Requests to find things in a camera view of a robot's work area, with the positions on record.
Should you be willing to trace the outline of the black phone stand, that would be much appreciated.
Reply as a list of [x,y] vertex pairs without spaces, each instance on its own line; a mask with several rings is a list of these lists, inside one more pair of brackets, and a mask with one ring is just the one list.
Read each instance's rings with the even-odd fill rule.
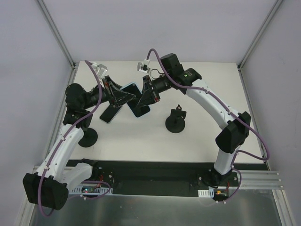
[[171,133],[180,133],[185,129],[186,111],[178,104],[175,109],[171,109],[170,115],[165,121],[166,129]]
[[83,147],[83,148],[88,148],[93,146],[98,140],[98,134],[96,130],[92,128],[88,128],[85,133],[83,138],[78,142],[78,144]]

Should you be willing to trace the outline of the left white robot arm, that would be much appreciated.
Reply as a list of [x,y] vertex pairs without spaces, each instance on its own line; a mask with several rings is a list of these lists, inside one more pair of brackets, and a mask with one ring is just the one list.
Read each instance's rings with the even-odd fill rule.
[[132,102],[140,91],[131,82],[120,86],[106,76],[87,92],[78,83],[70,84],[66,90],[67,111],[60,135],[43,163],[34,173],[27,173],[23,186],[30,203],[44,208],[60,210],[66,203],[69,192],[81,182],[101,184],[98,163],[82,159],[69,172],[64,169],[77,145],[88,148],[98,140],[97,132],[90,128],[93,113],[101,103],[109,102],[112,108]]

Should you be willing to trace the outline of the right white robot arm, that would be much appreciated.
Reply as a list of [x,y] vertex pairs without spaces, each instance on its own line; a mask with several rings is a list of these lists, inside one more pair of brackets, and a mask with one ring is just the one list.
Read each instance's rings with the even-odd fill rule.
[[224,185],[232,172],[235,151],[249,136],[250,114],[239,113],[217,100],[201,75],[193,68],[184,70],[176,54],[171,53],[160,58],[159,64],[164,73],[156,79],[150,78],[149,63],[149,59],[145,59],[137,65],[139,72],[146,73],[143,77],[142,97],[137,105],[145,106],[158,102],[159,94],[170,88],[179,89],[201,105],[221,129],[215,139],[219,147],[217,159],[211,171],[202,176],[202,181],[213,188]]

